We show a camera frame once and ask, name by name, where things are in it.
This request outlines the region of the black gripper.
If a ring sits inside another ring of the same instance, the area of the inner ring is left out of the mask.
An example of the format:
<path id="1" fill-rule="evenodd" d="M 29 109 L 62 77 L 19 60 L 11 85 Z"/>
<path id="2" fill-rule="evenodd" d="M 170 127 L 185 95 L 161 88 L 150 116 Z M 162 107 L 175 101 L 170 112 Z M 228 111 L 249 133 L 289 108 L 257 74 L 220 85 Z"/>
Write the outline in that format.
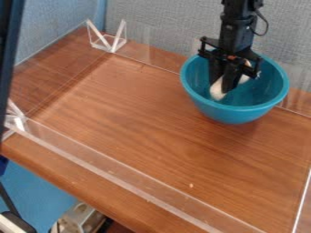
<path id="1" fill-rule="evenodd" d="M 238 86 L 244 75 L 256 78 L 261 72 L 262 57 L 252 46 L 257 35 L 258 15 L 222 14 L 220 38 L 201 37 L 198 55 L 210 61 L 210 83 L 224 76 L 222 91 L 229 93 Z"/>

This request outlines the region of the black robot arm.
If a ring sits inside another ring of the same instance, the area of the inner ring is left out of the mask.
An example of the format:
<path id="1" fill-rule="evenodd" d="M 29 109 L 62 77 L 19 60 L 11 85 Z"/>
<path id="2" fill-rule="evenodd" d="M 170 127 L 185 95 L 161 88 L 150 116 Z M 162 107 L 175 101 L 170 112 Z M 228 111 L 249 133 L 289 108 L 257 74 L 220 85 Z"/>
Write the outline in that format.
<path id="1" fill-rule="evenodd" d="M 253 51 L 264 0 L 222 0 L 218 38 L 201 37 L 198 55 L 210 64 L 210 94 L 222 98 L 261 74 L 264 58 Z"/>

